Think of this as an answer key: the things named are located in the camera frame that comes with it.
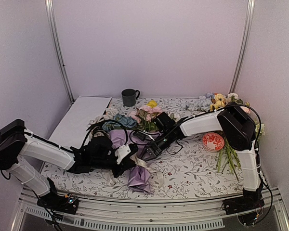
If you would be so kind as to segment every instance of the white wall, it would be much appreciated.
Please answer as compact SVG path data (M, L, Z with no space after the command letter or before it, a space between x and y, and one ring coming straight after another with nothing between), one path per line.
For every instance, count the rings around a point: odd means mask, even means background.
M289 0L256 1L237 92L265 123L263 168L289 214Z
M21 118L48 137L68 108L43 0L0 0L0 128ZM0 174L0 231L9 230L21 184Z
M56 0L74 95L228 92L247 0Z

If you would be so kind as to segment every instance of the gray mug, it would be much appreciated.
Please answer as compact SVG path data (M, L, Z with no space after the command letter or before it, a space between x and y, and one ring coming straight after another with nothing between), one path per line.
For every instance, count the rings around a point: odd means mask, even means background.
M123 100L123 105L126 107L132 107L136 104L136 100L138 99L140 95L139 90L134 90L134 89L125 89L122 91L122 100Z

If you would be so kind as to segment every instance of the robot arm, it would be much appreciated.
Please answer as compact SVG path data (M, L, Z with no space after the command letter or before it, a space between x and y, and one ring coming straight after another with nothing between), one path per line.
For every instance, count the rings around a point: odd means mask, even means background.
M75 214L78 200L75 196L59 196L54 182L42 176L24 156L54 164L72 173L88 173L96 168L111 169L115 177L135 166L129 157L138 151L129 145L129 154L117 163L118 156L107 137L95 137L81 149L61 147L33 134L17 119L0 130L0 170L14 175L31 188L39 198L38 205L56 211Z
M163 135L144 148L141 159L147 161L156 158L176 140L198 133L223 131L231 147L236 150L244 179L243 197L225 200L226 213L238 213L264 205L261 195L263 182L259 176L260 161L256 153L258 149L255 149L255 123L236 103L230 103L213 113L183 118L177 123L162 113L155 124Z

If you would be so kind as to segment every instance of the red and white bowl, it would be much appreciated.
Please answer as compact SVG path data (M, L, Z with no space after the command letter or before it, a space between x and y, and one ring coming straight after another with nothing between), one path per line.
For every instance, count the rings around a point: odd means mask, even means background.
M202 137L203 146L209 152L218 152L225 146L222 136L215 132L208 132Z

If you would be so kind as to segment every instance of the white paper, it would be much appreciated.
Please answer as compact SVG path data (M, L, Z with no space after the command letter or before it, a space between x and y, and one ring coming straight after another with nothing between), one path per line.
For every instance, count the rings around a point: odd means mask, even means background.
M87 134L90 120L104 113L111 98L79 97L61 120L49 140L79 148Z

